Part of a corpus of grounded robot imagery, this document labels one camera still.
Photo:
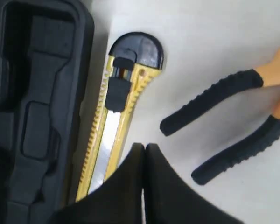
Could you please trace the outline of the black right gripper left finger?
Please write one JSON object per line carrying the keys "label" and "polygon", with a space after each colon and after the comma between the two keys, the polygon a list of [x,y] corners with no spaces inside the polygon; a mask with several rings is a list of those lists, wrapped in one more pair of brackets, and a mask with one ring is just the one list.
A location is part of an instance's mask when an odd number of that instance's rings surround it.
{"label": "black right gripper left finger", "polygon": [[134,143],[116,171],[95,191],[55,212],[50,224],[141,224],[145,149]]}

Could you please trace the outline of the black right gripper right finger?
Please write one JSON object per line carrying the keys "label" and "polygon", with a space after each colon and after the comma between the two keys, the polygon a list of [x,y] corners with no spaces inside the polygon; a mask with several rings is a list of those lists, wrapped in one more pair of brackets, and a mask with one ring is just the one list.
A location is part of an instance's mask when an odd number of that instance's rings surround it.
{"label": "black right gripper right finger", "polygon": [[190,188],[157,144],[148,144],[145,150],[143,189],[148,224],[242,223]]}

